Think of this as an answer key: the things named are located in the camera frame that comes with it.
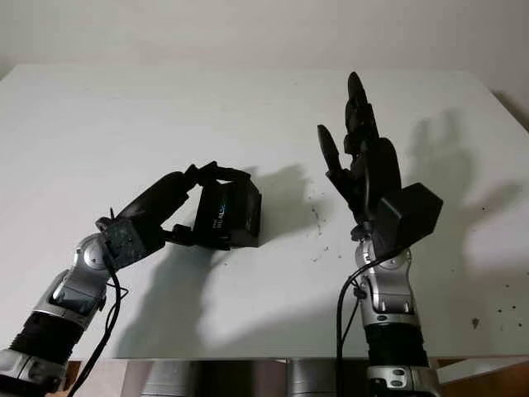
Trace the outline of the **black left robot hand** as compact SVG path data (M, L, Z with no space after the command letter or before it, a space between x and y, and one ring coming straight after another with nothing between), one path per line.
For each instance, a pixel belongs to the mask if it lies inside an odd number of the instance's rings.
M194 224L162 224L202 189ZM150 254L167 243L221 251L259 245L262 195L248 173L212 161L171 172L133 199L119 214L101 217L96 227L111 252Z

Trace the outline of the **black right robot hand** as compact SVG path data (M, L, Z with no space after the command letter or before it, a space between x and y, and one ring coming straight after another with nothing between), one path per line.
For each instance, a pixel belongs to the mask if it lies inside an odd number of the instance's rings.
M379 135L374 109L356 72L347 81L344 152L352 157L348 169L341 166L339 151L328 129L319 125L317 135L326 176L346 201L359 225L373 223L379 200L402 187L398 158L392 142Z

